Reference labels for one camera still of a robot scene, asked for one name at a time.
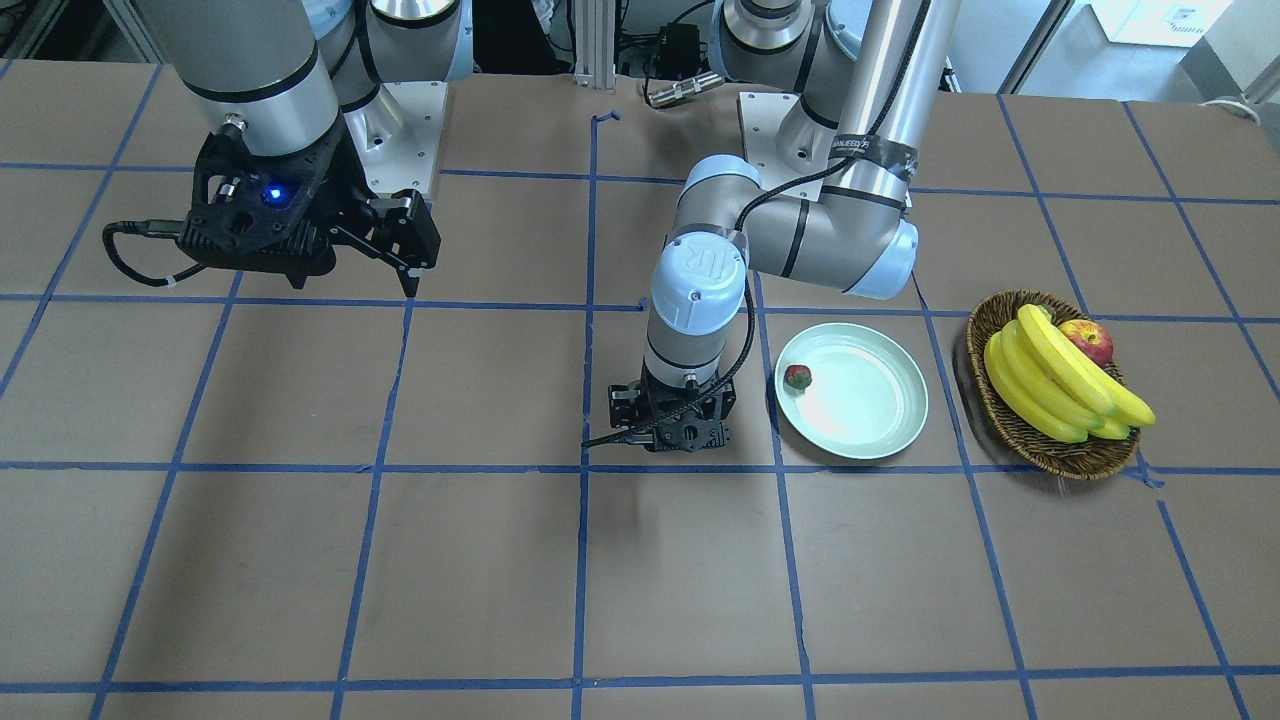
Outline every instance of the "apple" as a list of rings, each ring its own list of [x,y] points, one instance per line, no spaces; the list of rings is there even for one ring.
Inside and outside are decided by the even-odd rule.
[[[1111,361],[1115,343],[1111,341],[1111,333],[1102,329],[1102,325],[1093,320],[1068,320],[1057,329],[1062,331],[1071,345],[1079,347],[1100,368],[1105,368]]]

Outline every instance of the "round plate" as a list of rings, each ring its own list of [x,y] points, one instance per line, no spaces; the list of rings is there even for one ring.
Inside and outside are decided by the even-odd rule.
[[[783,377],[808,365],[813,384]],[[814,325],[791,338],[773,372],[778,407],[818,447],[870,460],[902,450],[920,434],[929,391],[915,360],[882,333],[851,323]]]

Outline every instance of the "brown woven basket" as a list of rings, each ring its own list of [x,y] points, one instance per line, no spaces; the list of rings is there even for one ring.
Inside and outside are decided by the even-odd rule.
[[[982,351],[991,336],[1005,327],[1005,323],[1018,316],[1018,309],[1028,302],[1051,309],[1055,325],[1066,320],[1087,319],[1084,313],[1080,313],[1070,302],[1034,290],[1006,290],[979,302],[969,315],[969,324],[965,327],[965,346],[987,416],[991,418],[1001,439],[1032,465],[1075,480],[1110,478],[1123,470],[1133,454],[1137,452],[1138,436],[1140,434],[1138,428],[1134,428],[1126,439],[1103,439],[1089,436],[1089,439],[1084,442],[1059,442],[1028,425],[1005,405],[1005,401],[996,395],[996,389],[991,386],[991,378],[987,377],[987,368],[982,360]],[[1115,363],[1108,363],[1106,372],[1120,384],[1125,384],[1120,368]]]

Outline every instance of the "basket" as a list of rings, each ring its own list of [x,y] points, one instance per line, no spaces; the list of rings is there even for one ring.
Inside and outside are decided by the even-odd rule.
[[[1010,410],[987,377],[987,368],[982,360],[983,347],[991,336],[1018,316],[1018,309],[1028,302],[1052,310],[1055,325],[1066,320],[1088,319],[1070,302],[1034,290],[1006,290],[979,302],[965,327],[965,348],[987,416],[1000,438],[1032,465],[1074,480],[1110,478],[1123,470],[1137,452],[1140,434],[1138,428],[1134,428],[1125,439],[1089,436],[1084,442],[1059,442],[1030,427]],[[1125,384],[1120,368],[1114,361],[1107,363],[1105,370],[1120,384]]]

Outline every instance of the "bunch of bananas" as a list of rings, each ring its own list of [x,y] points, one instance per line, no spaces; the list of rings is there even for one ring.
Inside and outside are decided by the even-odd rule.
[[[987,341],[991,384],[1027,424],[1060,442],[1129,437],[1156,414],[1053,327],[1048,310],[1027,304]]]

